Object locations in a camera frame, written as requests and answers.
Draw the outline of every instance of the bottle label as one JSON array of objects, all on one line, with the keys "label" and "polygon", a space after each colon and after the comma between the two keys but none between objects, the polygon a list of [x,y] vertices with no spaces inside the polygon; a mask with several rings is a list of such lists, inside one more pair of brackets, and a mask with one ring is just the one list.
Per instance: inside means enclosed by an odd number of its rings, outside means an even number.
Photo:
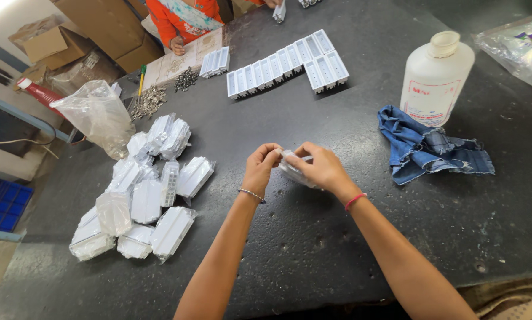
[{"label": "bottle label", "polygon": [[439,127],[450,115],[461,80],[446,84],[422,84],[414,80],[408,86],[404,113],[427,127]]}]

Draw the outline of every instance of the forearm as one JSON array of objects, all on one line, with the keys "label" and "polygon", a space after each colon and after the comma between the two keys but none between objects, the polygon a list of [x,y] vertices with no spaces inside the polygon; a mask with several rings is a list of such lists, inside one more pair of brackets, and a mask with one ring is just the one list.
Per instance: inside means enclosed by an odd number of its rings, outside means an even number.
[{"label": "forearm", "polygon": [[185,289],[175,319],[223,317],[258,202],[252,195],[238,194],[211,248]]}]

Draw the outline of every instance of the metal part pile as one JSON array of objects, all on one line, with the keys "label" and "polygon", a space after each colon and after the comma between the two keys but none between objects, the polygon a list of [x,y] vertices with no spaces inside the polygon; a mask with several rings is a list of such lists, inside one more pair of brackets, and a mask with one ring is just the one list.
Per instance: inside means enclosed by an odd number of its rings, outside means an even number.
[{"label": "metal part pile", "polygon": [[181,74],[178,75],[177,79],[175,80],[175,92],[179,90],[187,91],[189,86],[195,84],[195,81],[197,80],[198,77],[199,77],[199,74],[196,72],[193,72],[191,70],[191,67],[181,72]]},{"label": "metal part pile", "polygon": [[157,88],[155,86],[149,88],[147,91],[142,92],[141,96],[137,98],[134,108],[132,110],[132,121],[135,119],[141,119],[143,116],[151,115],[167,102],[165,91],[167,88]]}]

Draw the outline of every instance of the denim cloth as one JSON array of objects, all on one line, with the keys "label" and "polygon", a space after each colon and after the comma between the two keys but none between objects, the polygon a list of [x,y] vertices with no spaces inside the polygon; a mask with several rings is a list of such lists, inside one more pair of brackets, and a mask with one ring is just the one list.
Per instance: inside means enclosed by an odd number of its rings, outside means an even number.
[{"label": "denim cloth", "polygon": [[441,127],[426,127],[395,106],[377,113],[378,128],[390,140],[392,179],[404,185],[425,173],[495,174],[483,146],[476,140],[446,136]]}]

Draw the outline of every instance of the black work table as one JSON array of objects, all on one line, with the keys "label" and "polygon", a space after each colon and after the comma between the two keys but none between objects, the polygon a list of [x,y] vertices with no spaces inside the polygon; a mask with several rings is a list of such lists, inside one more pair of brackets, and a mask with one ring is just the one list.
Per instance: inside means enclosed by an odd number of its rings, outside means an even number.
[{"label": "black work table", "polygon": [[[77,223],[108,185],[115,161],[97,146],[68,148],[0,287],[0,318],[170,318],[236,197],[247,156],[264,142],[333,148],[377,208],[456,287],[532,275],[532,87],[470,37],[531,15],[532,1],[325,0],[302,9],[288,0],[283,24],[271,14],[262,7],[225,27],[231,70],[324,28],[351,74],[348,84],[315,95],[299,75],[237,102],[227,98],[225,76],[199,79],[187,92],[170,86],[169,101],[150,120],[136,121],[138,131],[176,112],[192,130],[180,163],[206,156],[217,165],[193,200],[200,216],[163,265],[153,255],[128,260],[115,250],[84,263],[70,254]],[[439,172],[399,187],[376,112],[398,104],[412,50],[448,29],[477,55],[445,129],[482,141],[496,175]],[[226,318],[392,296],[332,195],[273,170],[266,200],[250,228]]]}]

